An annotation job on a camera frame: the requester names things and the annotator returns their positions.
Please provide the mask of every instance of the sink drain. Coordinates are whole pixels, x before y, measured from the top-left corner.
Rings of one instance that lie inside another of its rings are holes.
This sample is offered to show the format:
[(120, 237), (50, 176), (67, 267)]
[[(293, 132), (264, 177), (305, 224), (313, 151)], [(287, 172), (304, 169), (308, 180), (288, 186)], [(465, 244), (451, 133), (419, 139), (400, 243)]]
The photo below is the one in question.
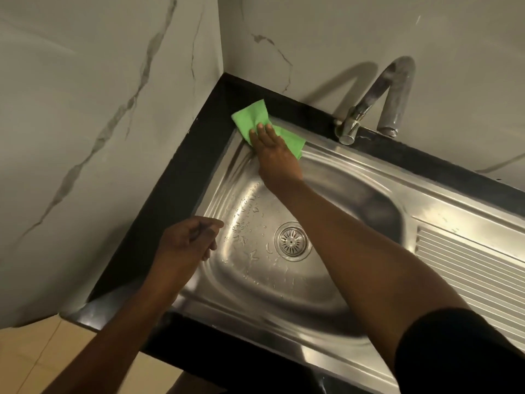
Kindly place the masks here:
[(306, 258), (312, 249), (305, 232), (296, 222), (281, 225), (275, 232), (274, 243), (282, 258), (294, 262)]

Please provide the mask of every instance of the green cloth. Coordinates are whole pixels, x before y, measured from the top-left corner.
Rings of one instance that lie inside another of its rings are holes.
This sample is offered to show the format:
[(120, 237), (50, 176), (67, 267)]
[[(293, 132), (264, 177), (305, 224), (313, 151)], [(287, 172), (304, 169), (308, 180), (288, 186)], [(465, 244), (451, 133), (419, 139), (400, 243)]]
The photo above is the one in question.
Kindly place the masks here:
[[(243, 135), (244, 139), (246, 139), (250, 145), (252, 145), (249, 136), (250, 130), (255, 130), (259, 123), (272, 123), (268, 117), (268, 111), (266, 110), (264, 99), (252, 103), (250, 106), (241, 109), (239, 112), (235, 112), (232, 114), (232, 119), (237, 125), (237, 128), (239, 128), (239, 131)], [(293, 153), (293, 155), (299, 159), (302, 156), (301, 150), (303, 146), (305, 146), (306, 140), (277, 125), (274, 125), (273, 129), (277, 135), (281, 136), (282, 139), (285, 140), (288, 149)]]

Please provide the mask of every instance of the sink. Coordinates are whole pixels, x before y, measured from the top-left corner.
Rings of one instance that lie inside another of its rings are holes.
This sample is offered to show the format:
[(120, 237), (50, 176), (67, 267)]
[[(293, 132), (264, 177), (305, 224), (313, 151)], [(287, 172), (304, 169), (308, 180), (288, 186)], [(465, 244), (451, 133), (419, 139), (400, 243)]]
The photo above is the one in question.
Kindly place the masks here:
[[(316, 192), (414, 253), (525, 351), (524, 219), (272, 122), (306, 139), (299, 164)], [(261, 181), (239, 133), (196, 214), (220, 218), (225, 227), (174, 311), (366, 390), (399, 393), (307, 234)]]
[[(304, 230), (261, 181), (254, 153), (244, 142), (237, 151), (208, 210), (225, 223), (208, 274), (222, 291), (275, 323), (364, 337)], [(319, 194), (401, 243), (401, 213), (383, 192), (322, 153), (305, 153), (299, 164)]]

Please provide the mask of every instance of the granite countertop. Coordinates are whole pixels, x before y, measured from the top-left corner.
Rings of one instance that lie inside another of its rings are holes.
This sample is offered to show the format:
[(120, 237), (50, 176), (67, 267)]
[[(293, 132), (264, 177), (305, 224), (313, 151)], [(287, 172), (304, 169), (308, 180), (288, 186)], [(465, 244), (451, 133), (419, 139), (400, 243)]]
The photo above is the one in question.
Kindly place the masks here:
[[(235, 129), (233, 112), (264, 99), (272, 116), (337, 140), (333, 118), (311, 106), (224, 73), (190, 131), (98, 280), (88, 304), (71, 322), (99, 330), (138, 288), (164, 229), (191, 216)], [(354, 149), (482, 202), (525, 217), (525, 193), (361, 129)], [(185, 318), (166, 314), (143, 352), (231, 390), (362, 392), (349, 384)]]

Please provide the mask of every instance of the tile floor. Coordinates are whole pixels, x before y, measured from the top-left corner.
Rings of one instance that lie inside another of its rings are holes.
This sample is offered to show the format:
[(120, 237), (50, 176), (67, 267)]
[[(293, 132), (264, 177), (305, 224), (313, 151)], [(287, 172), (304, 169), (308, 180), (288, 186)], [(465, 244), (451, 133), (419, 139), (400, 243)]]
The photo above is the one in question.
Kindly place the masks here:
[[(39, 394), (95, 333), (58, 315), (22, 328), (0, 330), (2, 394)], [(120, 394), (165, 394), (182, 371), (141, 352)]]

